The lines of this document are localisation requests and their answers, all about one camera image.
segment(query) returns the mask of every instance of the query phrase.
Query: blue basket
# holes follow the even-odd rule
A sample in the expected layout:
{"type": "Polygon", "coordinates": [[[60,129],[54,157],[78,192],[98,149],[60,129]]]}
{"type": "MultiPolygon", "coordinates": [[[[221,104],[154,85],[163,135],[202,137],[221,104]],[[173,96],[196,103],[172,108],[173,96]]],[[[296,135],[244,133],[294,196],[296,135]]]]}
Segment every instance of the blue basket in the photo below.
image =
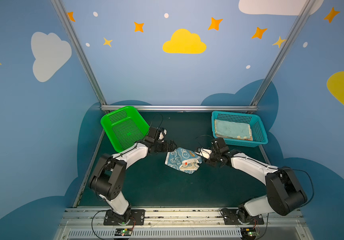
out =
{"type": "Polygon", "coordinates": [[[230,113],[221,111],[212,112],[212,132],[214,137],[216,137],[215,119],[230,122],[244,122],[248,123],[251,126],[253,141],[224,138],[225,143],[228,145],[257,147],[260,144],[268,143],[267,133],[265,132],[263,123],[261,122],[260,117],[255,114],[230,113]]]}

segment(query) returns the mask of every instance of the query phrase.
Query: crumpled towel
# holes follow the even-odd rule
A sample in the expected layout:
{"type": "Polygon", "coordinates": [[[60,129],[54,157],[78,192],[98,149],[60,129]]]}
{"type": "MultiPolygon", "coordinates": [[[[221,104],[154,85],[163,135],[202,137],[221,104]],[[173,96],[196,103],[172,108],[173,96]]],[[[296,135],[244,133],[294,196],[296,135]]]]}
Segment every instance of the crumpled towel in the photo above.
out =
{"type": "Polygon", "coordinates": [[[198,163],[202,163],[201,156],[195,154],[194,151],[181,147],[173,152],[168,152],[165,159],[165,165],[189,174],[194,173],[199,168],[198,163]]]}

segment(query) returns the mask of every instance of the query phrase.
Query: towel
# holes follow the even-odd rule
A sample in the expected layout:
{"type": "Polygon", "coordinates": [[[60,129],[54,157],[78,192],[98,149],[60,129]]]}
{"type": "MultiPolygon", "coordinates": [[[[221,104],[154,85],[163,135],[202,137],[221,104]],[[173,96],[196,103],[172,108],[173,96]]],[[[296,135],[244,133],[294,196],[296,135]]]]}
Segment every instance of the towel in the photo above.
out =
{"type": "Polygon", "coordinates": [[[168,152],[165,159],[165,165],[189,174],[194,173],[199,168],[198,163],[202,163],[200,156],[194,151],[181,147],[173,152],[168,152]]]}
{"type": "Polygon", "coordinates": [[[253,141],[251,126],[244,122],[229,122],[215,119],[217,137],[253,141]]]}

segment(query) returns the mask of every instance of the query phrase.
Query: robotic arm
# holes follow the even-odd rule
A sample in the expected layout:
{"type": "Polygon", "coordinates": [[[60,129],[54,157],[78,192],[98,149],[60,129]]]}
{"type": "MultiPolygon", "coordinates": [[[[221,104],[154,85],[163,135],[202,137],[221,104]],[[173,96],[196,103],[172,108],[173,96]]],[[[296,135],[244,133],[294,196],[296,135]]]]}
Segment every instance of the robotic arm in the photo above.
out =
{"type": "Polygon", "coordinates": [[[203,156],[204,162],[210,165],[215,166],[218,162],[220,167],[228,165],[266,185],[267,195],[239,205],[237,218],[242,224],[253,222],[259,214],[277,212],[285,216],[307,202],[307,196],[290,167],[267,165],[237,150],[229,151],[221,137],[212,140],[211,149],[199,148],[196,154],[203,156]]]}
{"type": "Polygon", "coordinates": [[[122,194],[126,169],[151,152],[172,152],[174,141],[164,141],[167,131],[164,128],[150,127],[147,136],[131,148],[100,157],[91,177],[89,187],[104,199],[111,210],[107,212],[115,223],[127,224],[131,217],[131,205],[122,194]]]}

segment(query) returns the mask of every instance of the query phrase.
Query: dark green table surface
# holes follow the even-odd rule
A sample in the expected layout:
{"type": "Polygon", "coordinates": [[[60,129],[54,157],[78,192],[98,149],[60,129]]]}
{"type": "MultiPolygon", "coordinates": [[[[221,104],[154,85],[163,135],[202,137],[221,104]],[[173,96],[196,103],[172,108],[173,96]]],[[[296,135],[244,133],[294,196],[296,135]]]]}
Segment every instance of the dark green table surface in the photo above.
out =
{"type": "MultiPolygon", "coordinates": [[[[150,124],[155,113],[141,113],[150,124]]],[[[195,140],[203,134],[212,136],[211,113],[162,113],[162,127],[167,130],[166,139],[174,140],[178,147],[195,150],[195,140]]],[[[158,126],[160,116],[153,125],[158,126]]],[[[199,137],[203,147],[210,146],[209,137],[199,137]]],[[[265,162],[259,147],[229,146],[250,157],[265,162]]],[[[105,135],[95,163],[104,154],[116,153],[105,135]]],[[[125,198],[134,207],[237,207],[238,204],[266,194],[265,185],[250,175],[228,166],[211,167],[200,164],[193,174],[180,172],[164,164],[167,153],[148,155],[127,169],[123,186],[125,198]]],[[[108,206],[99,201],[86,186],[79,206],[108,206]]]]}

